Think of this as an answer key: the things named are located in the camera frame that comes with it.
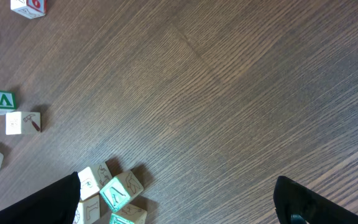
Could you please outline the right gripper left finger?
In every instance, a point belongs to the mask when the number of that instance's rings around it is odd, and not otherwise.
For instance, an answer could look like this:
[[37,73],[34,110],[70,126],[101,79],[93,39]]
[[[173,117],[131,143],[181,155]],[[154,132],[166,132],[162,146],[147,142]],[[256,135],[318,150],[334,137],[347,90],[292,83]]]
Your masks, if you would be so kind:
[[80,201],[77,172],[0,211],[0,224],[72,224]]

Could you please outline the blue edged picture block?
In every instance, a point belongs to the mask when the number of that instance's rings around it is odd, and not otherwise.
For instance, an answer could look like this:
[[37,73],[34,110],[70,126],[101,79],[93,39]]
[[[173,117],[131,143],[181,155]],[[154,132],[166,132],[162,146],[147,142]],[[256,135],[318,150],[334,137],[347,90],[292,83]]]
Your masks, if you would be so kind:
[[86,167],[78,173],[78,177],[81,200],[87,200],[97,194],[112,179],[105,162]]

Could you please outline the green letter N block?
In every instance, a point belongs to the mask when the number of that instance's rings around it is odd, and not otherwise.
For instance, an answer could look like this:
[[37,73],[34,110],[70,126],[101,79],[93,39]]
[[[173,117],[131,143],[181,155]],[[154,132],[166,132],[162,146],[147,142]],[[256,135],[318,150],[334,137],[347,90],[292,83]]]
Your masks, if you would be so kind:
[[147,211],[128,203],[118,212],[111,214],[109,224],[144,224]]

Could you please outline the green letter A block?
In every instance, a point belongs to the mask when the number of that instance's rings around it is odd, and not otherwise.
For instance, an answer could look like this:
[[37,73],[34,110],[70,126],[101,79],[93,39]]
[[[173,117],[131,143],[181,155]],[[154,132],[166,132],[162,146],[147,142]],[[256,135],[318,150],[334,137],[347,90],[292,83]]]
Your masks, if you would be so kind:
[[130,170],[114,176],[99,192],[112,212],[118,212],[144,190]]

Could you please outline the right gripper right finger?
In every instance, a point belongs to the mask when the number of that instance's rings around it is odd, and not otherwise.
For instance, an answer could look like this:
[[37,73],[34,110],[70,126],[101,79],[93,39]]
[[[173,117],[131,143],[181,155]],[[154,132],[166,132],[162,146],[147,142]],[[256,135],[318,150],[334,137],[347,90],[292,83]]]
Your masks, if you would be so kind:
[[280,223],[358,223],[358,215],[285,176],[275,184],[273,201]]

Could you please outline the plain wooden picture block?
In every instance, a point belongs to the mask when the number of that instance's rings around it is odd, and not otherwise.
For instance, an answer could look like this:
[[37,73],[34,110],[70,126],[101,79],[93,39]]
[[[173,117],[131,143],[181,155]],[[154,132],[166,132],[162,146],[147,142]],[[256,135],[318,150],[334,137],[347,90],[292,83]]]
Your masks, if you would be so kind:
[[41,132],[41,114],[15,111],[6,114],[6,134],[36,134]]

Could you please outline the red edged wooden block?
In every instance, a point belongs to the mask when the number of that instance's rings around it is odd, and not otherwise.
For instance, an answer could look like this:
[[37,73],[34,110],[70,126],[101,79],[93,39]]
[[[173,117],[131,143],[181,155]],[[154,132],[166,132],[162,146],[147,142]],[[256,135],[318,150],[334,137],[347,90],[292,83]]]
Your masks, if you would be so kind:
[[78,203],[73,224],[92,224],[100,218],[100,199],[95,195]]

